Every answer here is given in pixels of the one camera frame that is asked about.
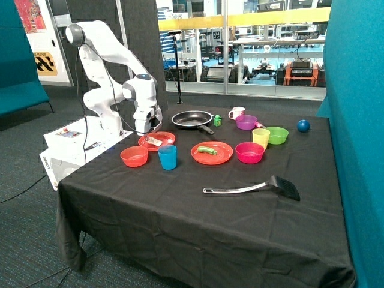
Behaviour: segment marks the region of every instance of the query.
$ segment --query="orange plate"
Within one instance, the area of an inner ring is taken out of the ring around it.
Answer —
[[[197,149],[200,146],[213,148],[217,151],[217,155],[211,155],[209,153],[198,152]],[[233,154],[233,149],[228,144],[223,142],[209,141],[202,142],[194,146],[191,150],[192,157],[199,163],[205,165],[218,165],[228,161]]]
[[[172,145],[176,140],[176,136],[173,135],[172,133],[162,132],[162,131],[156,132],[156,133],[149,133],[147,134],[147,136],[163,141],[161,146]],[[147,147],[149,151],[157,151],[159,147],[153,144],[149,144],[147,141],[145,141],[145,137],[146,136],[143,136],[139,139],[139,145],[143,147]]]

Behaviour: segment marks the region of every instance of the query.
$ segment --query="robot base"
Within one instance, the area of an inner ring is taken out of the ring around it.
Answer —
[[[87,123],[82,118],[44,135],[48,149],[40,154],[40,159],[55,191],[62,179],[132,134],[124,131],[121,136],[107,137],[99,117],[87,116]],[[95,143],[96,147],[84,151],[84,147]]]

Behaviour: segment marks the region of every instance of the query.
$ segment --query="frying pan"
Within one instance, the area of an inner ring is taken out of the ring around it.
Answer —
[[[206,131],[208,134],[215,134],[208,128],[208,124],[212,121],[213,115],[204,111],[184,111],[172,117],[172,122],[179,128],[199,129]]]

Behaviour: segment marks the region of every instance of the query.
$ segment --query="glass wall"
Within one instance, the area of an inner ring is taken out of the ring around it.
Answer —
[[[157,2],[168,91],[324,98],[331,1]]]

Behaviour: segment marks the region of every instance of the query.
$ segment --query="spatula handle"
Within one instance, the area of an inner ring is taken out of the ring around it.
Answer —
[[[259,188],[262,188],[266,186],[266,183],[261,183],[258,185],[245,187],[245,188],[239,188],[239,189],[218,189],[218,188],[204,188],[203,193],[206,194],[236,194],[236,193],[244,193],[249,192],[252,190],[256,190]]]

